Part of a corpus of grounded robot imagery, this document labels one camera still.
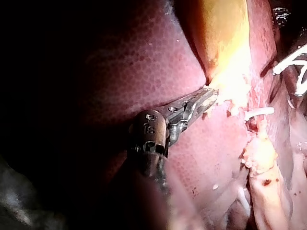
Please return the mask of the left arm instrument jaw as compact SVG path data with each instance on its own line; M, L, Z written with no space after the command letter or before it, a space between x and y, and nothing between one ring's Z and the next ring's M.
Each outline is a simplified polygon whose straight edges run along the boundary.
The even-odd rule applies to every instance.
M201 88L192 93L184 100L184 107L196 108L199 106L210 107L216 103L219 90L212 88Z
M205 113L211 106L215 104L217 98L217 93L208 93L201 96L196 102L192 104L189 112L189 120L195 120L203 113Z

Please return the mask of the left arm instrument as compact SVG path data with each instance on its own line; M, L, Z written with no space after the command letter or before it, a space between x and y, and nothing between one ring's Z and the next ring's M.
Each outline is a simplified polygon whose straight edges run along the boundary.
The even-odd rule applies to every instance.
M169 188L167 161L169 147L188 128L193 108L163 106L138 113L129 127L129 163L160 189Z

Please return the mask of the right arm instrument jaw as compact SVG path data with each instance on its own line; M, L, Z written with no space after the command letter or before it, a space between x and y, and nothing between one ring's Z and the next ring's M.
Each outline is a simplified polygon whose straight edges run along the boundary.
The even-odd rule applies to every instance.
M296 95L293 92L289 92L287 96L287 102L290 108L299 109L302 104L304 104L304 99L306 97L306 92L302 95Z

